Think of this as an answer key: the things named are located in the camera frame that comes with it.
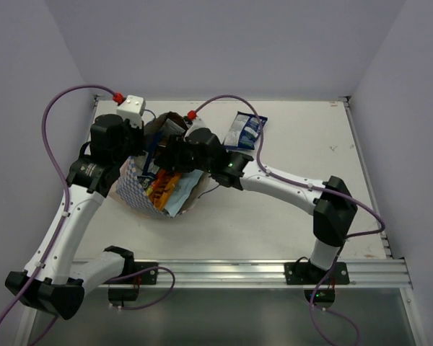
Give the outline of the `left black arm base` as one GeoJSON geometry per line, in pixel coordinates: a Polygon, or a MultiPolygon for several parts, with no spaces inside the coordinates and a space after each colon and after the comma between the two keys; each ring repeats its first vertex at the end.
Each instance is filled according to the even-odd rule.
{"type": "Polygon", "coordinates": [[[144,271],[144,273],[122,280],[120,278],[109,280],[107,282],[109,285],[109,302],[121,306],[134,302],[139,297],[141,285],[155,285],[157,283],[157,266],[157,262],[134,262],[133,267],[121,276],[132,275],[139,271],[144,271]]]}

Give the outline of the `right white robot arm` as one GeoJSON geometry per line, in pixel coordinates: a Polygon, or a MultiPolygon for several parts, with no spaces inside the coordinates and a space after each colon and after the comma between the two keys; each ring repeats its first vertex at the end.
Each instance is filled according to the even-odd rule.
{"type": "Polygon", "coordinates": [[[357,213],[342,179],[323,182],[261,166],[250,155],[227,150],[208,128],[198,128],[187,137],[171,136],[155,164],[168,172],[200,170],[222,187],[259,192],[303,210],[312,216],[316,238],[308,277],[323,283],[332,276],[333,261],[357,213]]]}

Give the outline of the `checkered blue paper bag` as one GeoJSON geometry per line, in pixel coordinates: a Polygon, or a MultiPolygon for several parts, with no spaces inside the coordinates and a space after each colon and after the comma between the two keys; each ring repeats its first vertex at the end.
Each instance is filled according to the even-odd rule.
{"type": "Polygon", "coordinates": [[[127,158],[109,196],[133,211],[153,218],[174,218],[189,211],[209,186],[202,171],[173,173],[159,168],[156,159],[173,136],[204,128],[201,118],[189,120],[166,112],[144,126],[144,153],[127,158]]]}

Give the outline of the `blue white snack packet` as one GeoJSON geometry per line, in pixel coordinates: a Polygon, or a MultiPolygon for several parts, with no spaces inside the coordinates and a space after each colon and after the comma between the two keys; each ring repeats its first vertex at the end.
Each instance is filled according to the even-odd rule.
{"type": "Polygon", "coordinates": [[[268,118],[238,112],[223,140],[228,149],[254,150],[268,118]]]}

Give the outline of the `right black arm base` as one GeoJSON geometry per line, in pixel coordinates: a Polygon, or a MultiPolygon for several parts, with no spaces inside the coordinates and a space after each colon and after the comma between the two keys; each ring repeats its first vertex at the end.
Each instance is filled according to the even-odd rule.
{"type": "Polygon", "coordinates": [[[307,301],[313,297],[313,305],[330,308],[336,299],[336,288],[339,285],[349,285],[350,279],[345,262],[337,262],[332,273],[323,281],[315,295],[314,287],[323,279],[326,270],[310,264],[306,257],[300,257],[295,262],[284,263],[284,277],[287,285],[311,285],[311,289],[304,289],[307,301]]]}

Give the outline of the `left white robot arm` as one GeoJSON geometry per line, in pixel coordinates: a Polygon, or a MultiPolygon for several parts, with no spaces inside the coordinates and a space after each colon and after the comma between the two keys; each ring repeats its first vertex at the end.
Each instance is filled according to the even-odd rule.
{"type": "Polygon", "coordinates": [[[141,154],[144,130],[141,119],[107,114],[95,118],[90,140],[71,165],[64,195],[55,218],[32,259],[21,271],[11,271],[5,286],[31,308],[68,320],[84,297],[115,278],[131,281],[136,273],[133,252],[116,246],[79,269],[74,255],[84,233],[120,176],[128,157],[141,154]]]}

